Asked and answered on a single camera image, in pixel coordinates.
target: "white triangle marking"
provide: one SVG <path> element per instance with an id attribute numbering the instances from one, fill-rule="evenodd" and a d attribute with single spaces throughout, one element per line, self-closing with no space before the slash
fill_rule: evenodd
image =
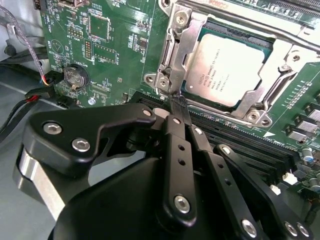
<path id="1" fill-rule="evenodd" d="M 267 132 L 265 133 L 265 135 L 263 135 L 263 137 L 266 138 L 266 137 L 271 137 L 271 136 L 274 136 L 274 135 L 275 135 L 275 134 L 273 134 L 272 132 L 267 131 Z"/>

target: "screw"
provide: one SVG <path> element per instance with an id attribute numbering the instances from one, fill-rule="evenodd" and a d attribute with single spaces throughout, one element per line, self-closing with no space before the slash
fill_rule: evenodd
<path id="1" fill-rule="evenodd" d="M 184 11 L 178 11 L 175 16 L 175 22 L 179 27 L 184 27 L 187 24 L 188 16 Z"/>
<path id="2" fill-rule="evenodd" d="M 149 112 L 148 110 L 143 110 L 143 113 L 144 113 L 145 115 L 147 115 L 148 117 L 151 116 L 151 112 Z"/>
<path id="3" fill-rule="evenodd" d="M 291 70 L 291 67 L 288 66 L 287 64 L 284 64 L 280 67 L 280 71 L 289 71 Z"/>
<path id="4" fill-rule="evenodd" d="M 57 124 L 57 123 L 54 123 L 54 122 L 46 123 L 43 126 L 43 130 L 47 134 L 51 134 L 51 135 L 57 135 L 57 134 L 60 134 L 62 132 L 61 126 L 59 124 Z"/>
<path id="5" fill-rule="evenodd" d="M 226 153 L 226 154 L 230 154 L 230 150 L 227 147 L 223 147 L 222 150 Z"/>
<path id="6" fill-rule="evenodd" d="M 298 229 L 300 230 L 300 232 L 303 235 L 305 235 L 306 237 L 309 237 L 309 232 L 307 231 L 307 229 L 301 223 L 298 222 L 297 226 L 298 226 Z"/>
<path id="7" fill-rule="evenodd" d="M 176 124 L 180 124 L 181 123 L 181 121 L 178 119 L 178 118 L 173 118 L 173 121 L 176 123 Z"/>
<path id="8" fill-rule="evenodd" d="M 165 81 L 161 81 L 161 82 L 160 82 L 160 85 L 161 85 L 162 87 L 165 87 L 165 86 L 166 86 L 166 82 L 165 82 Z"/>
<path id="9" fill-rule="evenodd" d="M 181 195 L 174 198 L 174 205 L 183 214 L 187 214 L 190 211 L 190 204 L 188 200 Z"/>
<path id="10" fill-rule="evenodd" d="M 90 149 L 90 143 L 83 138 L 76 138 L 72 141 L 72 147 L 80 153 L 85 153 Z"/>
<path id="11" fill-rule="evenodd" d="M 93 105 L 96 104 L 96 100 L 95 100 L 93 97 L 90 97 L 90 98 L 88 99 L 88 104 L 91 105 L 91 106 L 93 106 Z"/>
<path id="12" fill-rule="evenodd" d="M 243 229 L 249 234 L 253 239 L 257 236 L 257 230 L 255 226 L 247 219 L 241 221 Z"/>
<path id="13" fill-rule="evenodd" d="M 199 128 L 196 127 L 194 130 L 196 131 L 197 134 L 199 134 L 199 135 L 202 134 L 202 131 Z"/>
<path id="14" fill-rule="evenodd" d="M 297 230 L 295 230 L 295 228 L 290 223 L 285 221 L 284 225 L 286 229 L 289 231 L 289 233 L 291 233 L 292 236 L 295 236 L 295 237 L 298 236 Z"/>
<path id="15" fill-rule="evenodd" d="M 260 117 L 260 114 L 259 112 L 257 111 L 250 111 L 247 115 L 246 115 L 246 118 L 250 121 L 252 120 L 256 120 Z"/>

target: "metal cylinder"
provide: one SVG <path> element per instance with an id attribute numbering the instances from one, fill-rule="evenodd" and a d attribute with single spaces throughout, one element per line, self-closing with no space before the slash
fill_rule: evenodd
<path id="1" fill-rule="evenodd" d="M 318 178 L 310 178 L 309 179 L 310 189 L 315 192 L 320 192 L 320 185 L 318 182 Z"/>
<path id="2" fill-rule="evenodd" d="M 301 150 L 302 159 L 305 162 L 312 162 L 314 160 L 314 156 L 312 155 L 312 149 L 310 147 L 303 148 Z"/>

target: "white surface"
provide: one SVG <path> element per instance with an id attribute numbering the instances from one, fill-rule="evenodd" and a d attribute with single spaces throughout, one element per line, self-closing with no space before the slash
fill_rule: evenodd
<path id="1" fill-rule="evenodd" d="M 298 179 L 292 173 L 287 172 L 285 175 L 282 176 L 283 181 L 290 185 L 294 185 L 298 182 Z"/>
<path id="2" fill-rule="evenodd" d="M 206 34 L 192 60 L 185 88 L 204 99 L 233 107 L 246 91 L 258 85 L 264 58 L 261 50 Z"/>

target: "white connector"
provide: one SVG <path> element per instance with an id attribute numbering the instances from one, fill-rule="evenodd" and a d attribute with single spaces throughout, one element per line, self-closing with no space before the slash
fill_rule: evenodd
<path id="1" fill-rule="evenodd" d="M 283 181 L 290 185 L 294 185 L 298 182 L 298 179 L 292 173 L 287 172 L 285 175 L 282 176 Z"/>
<path id="2" fill-rule="evenodd" d="M 270 188 L 276 195 L 279 196 L 281 194 L 280 188 L 278 188 L 276 185 L 270 185 Z"/>

